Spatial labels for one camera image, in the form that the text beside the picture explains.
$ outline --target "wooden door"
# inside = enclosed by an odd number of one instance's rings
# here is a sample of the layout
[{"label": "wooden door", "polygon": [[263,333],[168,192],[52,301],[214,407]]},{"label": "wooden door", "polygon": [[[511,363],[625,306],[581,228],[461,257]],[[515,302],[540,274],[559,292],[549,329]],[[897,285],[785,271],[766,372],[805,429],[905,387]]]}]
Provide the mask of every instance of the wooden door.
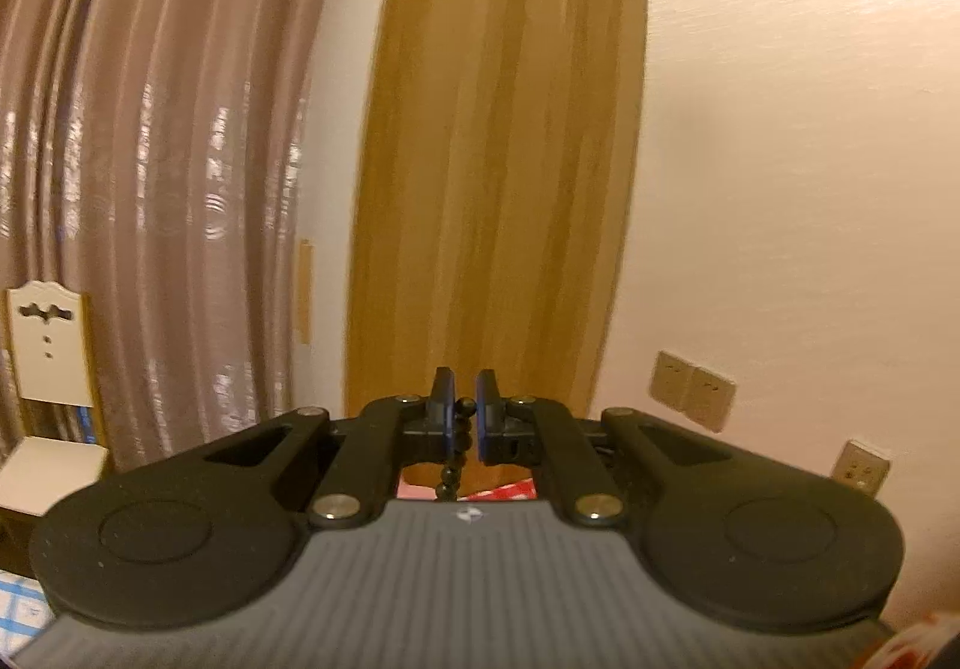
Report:
[{"label": "wooden door", "polygon": [[[354,227],[347,406],[426,391],[583,415],[637,149],[646,0],[387,0]],[[433,484],[439,468],[410,474]],[[518,476],[471,464],[461,492]]]}]

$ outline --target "wall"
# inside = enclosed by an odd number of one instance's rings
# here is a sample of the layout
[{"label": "wall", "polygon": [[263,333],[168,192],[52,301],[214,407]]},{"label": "wall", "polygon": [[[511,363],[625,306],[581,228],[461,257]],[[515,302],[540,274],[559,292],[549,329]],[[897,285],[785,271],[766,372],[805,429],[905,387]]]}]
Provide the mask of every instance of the wall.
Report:
[{"label": "wall", "polygon": [[650,0],[634,198],[594,410],[666,348],[739,385],[724,439],[894,457],[887,614],[960,607],[960,0]]},{"label": "wall", "polygon": [[383,0],[325,0],[304,121],[296,237],[313,249],[312,341],[295,336],[295,406],[344,415],[344,331],[354,196]]}]

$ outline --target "brown curtain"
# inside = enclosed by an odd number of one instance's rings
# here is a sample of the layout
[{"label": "brown curtain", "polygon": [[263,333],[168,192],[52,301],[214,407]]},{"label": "brown curtain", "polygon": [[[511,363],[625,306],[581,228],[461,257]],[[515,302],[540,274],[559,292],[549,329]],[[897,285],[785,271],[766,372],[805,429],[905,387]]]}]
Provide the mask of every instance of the brown curtain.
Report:
[{"label": "brown curtain", "polygon": [[[292,207],[322,1],[0,8],[0,285],[40,276],[89,293],[121,467],[287,409]],[[2,382],[8,449],[8,371]]]}]

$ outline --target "wall socket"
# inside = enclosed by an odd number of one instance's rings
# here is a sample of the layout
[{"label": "wall socket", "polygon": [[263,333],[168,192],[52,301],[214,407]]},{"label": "wall socket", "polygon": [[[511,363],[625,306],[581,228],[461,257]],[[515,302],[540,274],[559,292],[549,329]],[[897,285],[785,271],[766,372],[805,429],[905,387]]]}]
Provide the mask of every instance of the wall socket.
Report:
[{"label": "wall socket", "polygon": [[736,385],[669,352],[656,355],[650,397],[714,433],[723,430]]},{"label": "wall socket", "polygon": [[877,495],[890,471],[890,461],[868,444],[851,439],[844,444],[830,477],[869,496]]},{"label": "wall socket", "polygon": [[680,412],[692,374],[693,364],[669,352],[659,352],[650,377],[650,397]]}]

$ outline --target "gray platform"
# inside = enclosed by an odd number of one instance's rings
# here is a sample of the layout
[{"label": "gray platform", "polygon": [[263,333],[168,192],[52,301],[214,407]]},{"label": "gray platform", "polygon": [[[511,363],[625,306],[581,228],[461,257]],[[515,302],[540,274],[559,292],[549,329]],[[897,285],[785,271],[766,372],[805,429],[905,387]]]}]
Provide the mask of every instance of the gray platform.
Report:
[{"label": "gray platform", "polygon": [[290,574],[237,613],[151,634],[62,617],[16,662],[21,669],[848,669],[887,635],[866,621],[807,637],[717,624],[663,593],[619,535],[568,526],[546,502],[393,501],[373,525],[315,535]]}]

